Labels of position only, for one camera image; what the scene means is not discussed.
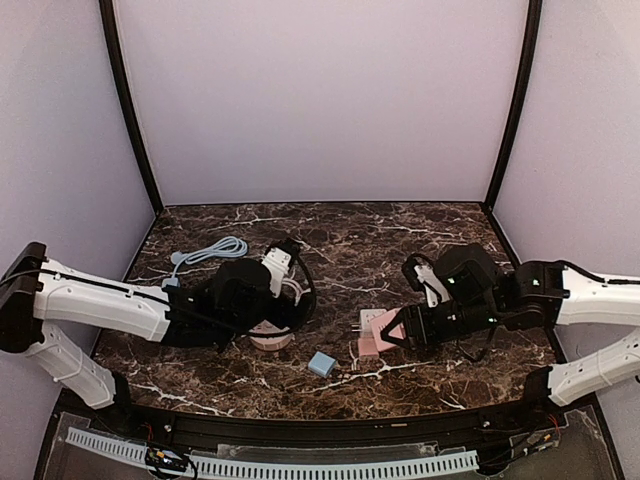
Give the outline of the pink round power socket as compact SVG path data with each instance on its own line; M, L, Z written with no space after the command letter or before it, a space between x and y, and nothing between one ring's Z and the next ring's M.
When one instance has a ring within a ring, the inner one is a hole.
M285 334L285 329L280 329L267 321L263 321L251 330L252 334L269 334L269 337L251 337L250 341L258 350L274 352L285 348L294 338L292 333Z

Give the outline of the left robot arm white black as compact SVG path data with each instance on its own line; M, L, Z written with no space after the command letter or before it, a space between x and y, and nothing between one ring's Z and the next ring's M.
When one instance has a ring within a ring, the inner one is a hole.
M127 407L127 380L94 362L61 330L68 321L138 336L175 348L223 350L238 336L269 338L300 329L313 315L315 286L292 278L306 266L298 242L273 244L259 259L223 262L194 288L175 279L136 286L70 269L28 244L1 278L1 349L33 359L54 381L94 409Z

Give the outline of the pink cube socket adapter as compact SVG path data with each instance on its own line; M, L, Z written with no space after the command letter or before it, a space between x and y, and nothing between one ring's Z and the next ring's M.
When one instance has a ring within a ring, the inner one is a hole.
M399 312L400 309L395 308L373 318L370 321L369 326L373 335L375 347L378 352L384 352L397 347L396 344L385 341L382 338L382 331L394 320ZM405 339L406 334L404 326L402 324L396 325L393 329L390 330L389 336L392 338Z

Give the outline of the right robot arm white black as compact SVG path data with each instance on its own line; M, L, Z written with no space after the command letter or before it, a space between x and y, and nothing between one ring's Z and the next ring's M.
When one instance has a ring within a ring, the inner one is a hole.
M421 304L374 320L379 342L428 351L476 332L493 335L574 324L627 325L633 331L586 357L531 372L523 398L528 403L567 406L629 378L639 377L639 280L602 276L569 261L528 261L502 270L477 244L454 246L436 261L410 255L402 266Z

